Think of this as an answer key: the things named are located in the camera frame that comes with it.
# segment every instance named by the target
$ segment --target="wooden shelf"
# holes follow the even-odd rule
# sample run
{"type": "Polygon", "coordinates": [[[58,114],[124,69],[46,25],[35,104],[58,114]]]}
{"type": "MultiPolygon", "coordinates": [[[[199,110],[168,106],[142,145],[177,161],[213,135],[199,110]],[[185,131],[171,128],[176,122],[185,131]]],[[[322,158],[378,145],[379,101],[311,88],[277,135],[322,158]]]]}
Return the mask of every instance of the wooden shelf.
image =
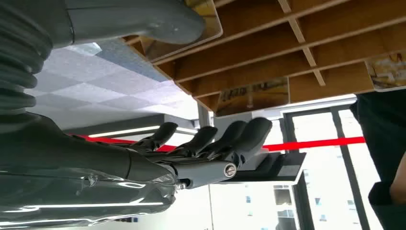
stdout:
{"type": "MultiPolygon", "coordinates": [[[[364,61],[406,50],[405,0],[215,4],[220,38],[154,63],[214,111],[220,92],[280,77],[290,78],[292,103],[372,91],[364,61]]],[[[136,36],[124,41],[143,55],[136,36]]]]}

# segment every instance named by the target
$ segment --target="window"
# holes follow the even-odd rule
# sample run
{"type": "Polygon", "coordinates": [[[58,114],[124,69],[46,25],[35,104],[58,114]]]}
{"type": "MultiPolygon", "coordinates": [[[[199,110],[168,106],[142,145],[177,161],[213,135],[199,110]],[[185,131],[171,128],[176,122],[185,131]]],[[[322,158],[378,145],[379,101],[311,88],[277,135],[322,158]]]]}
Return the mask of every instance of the window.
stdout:
{"type": "Polygon", "coordinates": [[[289,185],[274,185],[274,189],[289,189],[289,185]]]}
{"type": "Polygon", "coordinates": [[[278,217],[293,218],[293,210],[279,211],[278,217]]]}
{"type": "Polygon", "coordinates": [[[292,205],[276,205],[273,182],[247,182],[243,184],[211,184],[210,196],[212,206],[212,222],[218,230],[275,230],[277,226],[290,223],[289,230],[299,229],[293,191],[292,205]]]}
{"type": "MultiPolygon", "coordinates": [[[[338,138],[331,113],[298,115],[292,120],[299,142],[338,138]]],[[[308,176],[304,179],[311,183],[307,193],[315,230],[335,229],[337,223],[343,229],[353,227],[352,223],[359,220],[356,212],[353,218],[346,218],[350,212],[347,200],[353,200],[353,196],[344,161],[337,158],[342,156],[341,148],[326,146],[300,149],[300,152],[307,152],[303,169],[308,176]]]]}
{"type": "Polygon", "coordinates": [[[264,145],[275,145],[283,143],[283,134],[279,120],[272,120],[272,129],[265,139],[264,145]]]}
{"type": "Polygon", "coordinates": [[[324,214],[322,214],[322,215],[320,216],[320,221],[323,221],[323,222],[326,222],[326,221],[327,221],[327,218],[326,218],[326,216],[325,216],[324,214]]]}
{"type": "MultiPolygon", "coordinates": [[[[363,133],[361,126],[354,118],[354,115],[350,110],[341,110],[338,112],[344,135],[346,138],[362,137],[363,133]]],[[[348,145],[352,164],[354,165],[355,175],[357,176],[358,184],[360,186],[362,201],[364,203],[365,212],[367,214],[369,226],[371,230],[382,230],[382,226],[373,211],[371,204],[368,200],[368,195],[372,186],[380,181],[378,172],[372,161],[368,147],[365,143],[348,145]]],[[[352,215],[356,215],[355,204],[350,206],[352,215]]]]}
{"type": "Polygon", "coordinates": [[[317,206],[321,206],[320,200],[321,200],[321,198],[315,198],[315,201],[316,201],[316,205],[317,205],[317,206]]]}
{"type": "Polygon", "coordinates": [[[289,189],[275,189],[276,205],[292,205],[292,198],[289,189]]]}

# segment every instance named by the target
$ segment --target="metal pivot bolt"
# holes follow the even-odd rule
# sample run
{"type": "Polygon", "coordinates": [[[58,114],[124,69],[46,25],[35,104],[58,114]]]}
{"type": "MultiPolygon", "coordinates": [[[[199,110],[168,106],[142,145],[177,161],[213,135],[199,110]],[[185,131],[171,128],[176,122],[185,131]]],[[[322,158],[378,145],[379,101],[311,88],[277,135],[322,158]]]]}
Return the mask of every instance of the metal pivot bolt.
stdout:
{"type": "Polygon", "coordinates": [[[186,187],[187,187],[186,183],[177,183],[176,184],[176,189],[178,189],[178,190],[186,189],[186,187]]]}
{"type": "Polygon", "coordinates": [[[226,165],[226,167],[224,168],[224,175],[226,177],[233,177],[235,176],[237,173],[237,167],[236,165],[230,163],[228,165],[226,165]]]}

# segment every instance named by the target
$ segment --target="drop ceiling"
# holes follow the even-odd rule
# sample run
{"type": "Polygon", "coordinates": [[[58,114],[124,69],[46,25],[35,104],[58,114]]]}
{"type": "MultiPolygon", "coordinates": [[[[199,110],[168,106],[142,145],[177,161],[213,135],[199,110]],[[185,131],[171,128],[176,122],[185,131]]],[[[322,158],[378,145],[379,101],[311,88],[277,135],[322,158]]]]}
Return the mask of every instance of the drop ceiling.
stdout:
{"type": "Polygon", "coordinates": [[[29,112],[52,118],[61,129],[153,114],[197,119],[197,103],[120,40],[100,42],[96,56],[54,50],[37,74],[29,112]]]}

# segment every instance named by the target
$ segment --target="red stripe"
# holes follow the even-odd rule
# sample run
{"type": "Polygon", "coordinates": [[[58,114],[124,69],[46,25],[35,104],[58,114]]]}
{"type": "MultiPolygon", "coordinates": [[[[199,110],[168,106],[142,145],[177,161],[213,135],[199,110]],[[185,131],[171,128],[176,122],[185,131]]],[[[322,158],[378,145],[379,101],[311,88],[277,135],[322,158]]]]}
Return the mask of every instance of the red stripe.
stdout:
{"type": "Polygon", "coordinates": [[[314,148],[314,147],[324,147],[324,146],[340,146],[340,145],[350,145],[365,143],[364,137],[357,138],[338,138],[330,140],[315,140],[315,141],[306,141],[306,142],[288,142],[278,145],[266,145],[264,148],[269,149],[270,151],[281,151],[281,150],[298,150],[305,148],[314,148]]]}
{"type": "MultiPolygon", "coordinates": [[[[120,140],[120,139],[112,139],[112,138],[90,138],[88,136],[81,136],[81,137],[83,137],[86,140],[91,141],[91,142],[99,141],[99,142],[111,143],[111,144],[115,144],[115,143],[132,144],[132,143],[136,143],[136,141],[132,141],[132,140],[120,140]]],[[[169,152],[169,151],[174,150],[175,148],[176,148],[175,146],[164,145],[160,149],[158,149],[158,151],[169,152]]]]}
{"type": "MultiPolygon", "coordinates": [[[[90,138],[86,137],[88,141],[100,141],[105,143],[135,143],[135,141],[129,140],[119,140],[119,139],[111,139],[111,138],[90,138]]],[[[324,147],[324,146],[340,146],[340,145],[350,145],[350,144],[358,144],[358,143],[365,143],[364,137],[356,137],[356,138],[338,138],[338,139],[330,139],[330,140],[315,140],[315,141],[305,141],[305,142],[288,142],[283,144],[277,145],[265,145],[264,148],[269,149],[269,151],[282,151],[282,150],[298,150],[298,149],[305,149],[305,148],[314,148],[314,147],[324,147]]],[[[159,151],[172,151],[175,149],[175,146],[164,145],[162,146],[159,151]]]]}

